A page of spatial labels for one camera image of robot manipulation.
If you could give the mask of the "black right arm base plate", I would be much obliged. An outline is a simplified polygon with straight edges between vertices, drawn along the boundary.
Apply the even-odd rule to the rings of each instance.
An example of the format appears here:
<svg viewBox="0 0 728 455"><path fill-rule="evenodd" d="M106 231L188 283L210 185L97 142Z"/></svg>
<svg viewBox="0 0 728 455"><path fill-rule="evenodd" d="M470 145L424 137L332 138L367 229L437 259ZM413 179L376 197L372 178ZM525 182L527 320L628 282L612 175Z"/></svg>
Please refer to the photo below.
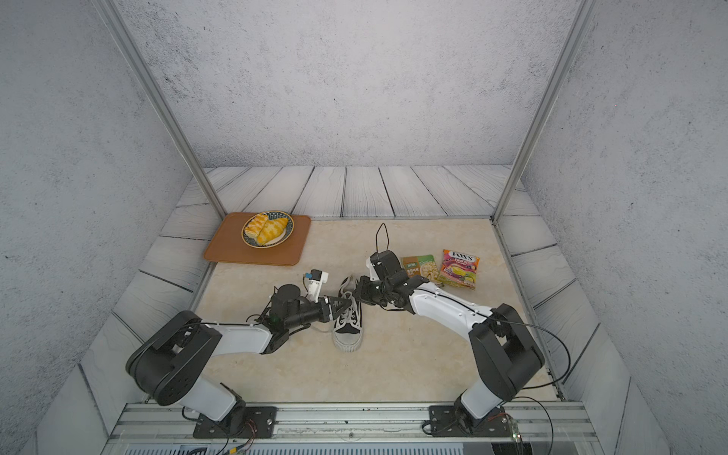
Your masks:
<svg viewBox="0 0 728 455"><path fill-rule="evenodd" d="M430 406L421 430L436 438L512 438L519 433L502 407L489 411L483 418L475 418L460 405Z"/></svg>

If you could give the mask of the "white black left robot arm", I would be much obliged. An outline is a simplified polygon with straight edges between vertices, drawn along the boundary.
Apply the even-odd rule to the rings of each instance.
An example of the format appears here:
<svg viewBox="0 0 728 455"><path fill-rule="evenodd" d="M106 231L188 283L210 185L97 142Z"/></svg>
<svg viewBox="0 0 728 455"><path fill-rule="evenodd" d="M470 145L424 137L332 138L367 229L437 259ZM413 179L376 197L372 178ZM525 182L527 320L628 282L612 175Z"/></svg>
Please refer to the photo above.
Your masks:
<svg viewBox="0 0 728 455"><path fill-rule="evenodd" d="M246 407L229 387L204 376L211 358L233 354L270 355L315 322L332 322L356 300L301 295L299 286L276 288L252 323L205 322L190 310L174 316L128 358L125 370L157 404L180 405L222 422Z"/></svg>

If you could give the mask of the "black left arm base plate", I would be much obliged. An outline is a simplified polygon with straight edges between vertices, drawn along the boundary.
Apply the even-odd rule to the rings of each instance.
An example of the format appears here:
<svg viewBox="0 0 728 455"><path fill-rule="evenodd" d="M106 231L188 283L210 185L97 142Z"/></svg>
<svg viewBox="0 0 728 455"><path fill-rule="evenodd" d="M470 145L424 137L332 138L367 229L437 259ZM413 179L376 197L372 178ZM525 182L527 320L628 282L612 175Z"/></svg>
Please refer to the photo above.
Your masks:
<svg viewBox="0 0 728 455"><path fill-rule="evenodd" d="M273 406L236 407L221 422L201 414L195 421L193 439L271 439L277 412Z"/></svg>

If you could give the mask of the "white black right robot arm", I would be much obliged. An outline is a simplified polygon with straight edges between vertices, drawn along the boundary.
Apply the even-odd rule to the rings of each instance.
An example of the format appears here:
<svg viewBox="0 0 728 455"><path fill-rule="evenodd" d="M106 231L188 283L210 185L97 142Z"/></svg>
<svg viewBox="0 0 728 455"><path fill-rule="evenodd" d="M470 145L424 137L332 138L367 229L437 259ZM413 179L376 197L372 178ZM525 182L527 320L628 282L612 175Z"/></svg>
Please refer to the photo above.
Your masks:
<svg viewBox="0 0 728 455"><path fill-rule="evenodd" d="M512 306L471 303L422 276L409 276L390 250L375 252L366 265L369 275L355 292L361 303L434 320L469 342L479 378L455 402L464 425L475 427L493 415L544 366L540 347Z"/></svg>

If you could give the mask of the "black white canvas sneaker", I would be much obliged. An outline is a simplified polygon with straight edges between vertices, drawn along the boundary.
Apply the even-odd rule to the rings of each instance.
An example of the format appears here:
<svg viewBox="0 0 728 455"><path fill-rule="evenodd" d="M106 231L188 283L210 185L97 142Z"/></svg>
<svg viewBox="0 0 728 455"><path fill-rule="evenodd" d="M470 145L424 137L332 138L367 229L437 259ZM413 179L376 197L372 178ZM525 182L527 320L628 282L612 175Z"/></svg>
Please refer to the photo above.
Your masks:
<svg viewBox="0 0 728 455"><path fill-rule="evenodd" d="M335 347L352 353L360 347L363 339L362 309L355 298L356 278L347 277L339 287L339 297L350 301L350 306L335 320L333 325L333 342Z"/></svg>

